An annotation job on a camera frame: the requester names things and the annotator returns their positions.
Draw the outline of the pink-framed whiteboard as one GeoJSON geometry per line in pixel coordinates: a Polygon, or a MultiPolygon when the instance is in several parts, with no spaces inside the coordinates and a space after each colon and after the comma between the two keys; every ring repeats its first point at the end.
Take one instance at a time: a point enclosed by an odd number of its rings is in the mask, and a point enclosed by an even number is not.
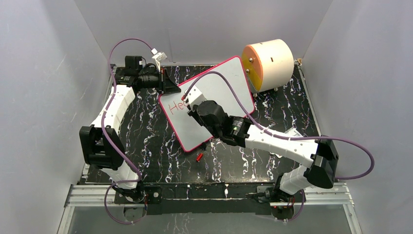
{"type": "MultiPolygon", "coordinates": [[[[254,100],[249,88],[249,80],[244,73],[239,56],[229,58],[207,71],[215,71],[222,74],[229,82],[243,107],[250,114],[255,111],[254,100]]],[[[198,75],[195,75],[189,80],[180,83],[178,85],[181,89],[180,93],[161,95],[159,97],[160,106],[184,152],[190,152],[212,138],[212,135],[205,127],[200,126],[193,117],[188,115],[187,105],[182,101],[184,92],[197,77],[198,75]]],[[[244,111],[239,106],[230,88],[219,75],[209,74],[203,76],[196,82],[194,88],[198,88],[206,99],[213,100],[221,105],[228,115],[245,117],[244,111]]]]}

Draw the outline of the red marker cap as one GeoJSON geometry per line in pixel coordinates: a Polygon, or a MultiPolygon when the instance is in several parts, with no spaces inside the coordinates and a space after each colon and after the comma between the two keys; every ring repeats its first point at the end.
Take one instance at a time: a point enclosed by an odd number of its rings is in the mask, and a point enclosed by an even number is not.
{"type": "Polygon", "coordinates": [[[199,162],[203,157],[203,153],[198,154],[196,161],[199,162]]]}

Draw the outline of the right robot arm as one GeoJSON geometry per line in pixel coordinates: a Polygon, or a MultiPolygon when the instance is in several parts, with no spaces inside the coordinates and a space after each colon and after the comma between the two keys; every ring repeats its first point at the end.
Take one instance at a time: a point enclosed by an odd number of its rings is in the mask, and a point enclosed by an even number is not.
{"type": "Polygon", "coordinates": [[[190,102],[186,99],[185,103],[188,115],[223,143],[268,151],[300,164],[292,171],[280,174],[272,190],[253,195],[255,200],[266,197],[267,202],[286,202],[294,194],[310,186],[333,188],[338,155],[331,140],[302,140],[267,130],[249,118],[229,116],[213,100],[190,102]]]}

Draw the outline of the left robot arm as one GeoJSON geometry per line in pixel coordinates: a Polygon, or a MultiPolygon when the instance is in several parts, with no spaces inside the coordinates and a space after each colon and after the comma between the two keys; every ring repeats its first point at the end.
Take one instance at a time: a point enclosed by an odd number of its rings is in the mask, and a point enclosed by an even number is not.
{"type": "Polygon", "coordinates": [[[110,96],[96,119],[79,131],[86,164],[107,174],[113,181],[112,189],[129,202],[143,201],[146,193],[141,173],[126,157],[120,140],[121,121],[142,89],[154,89],[160,94],[181,92],[160,66],[166,58],[165,53],[158,52],[152,56],[153,63],[144,64],[142,56],[125,56],[123,67],[110,64],[114,81],[110,96]]]}

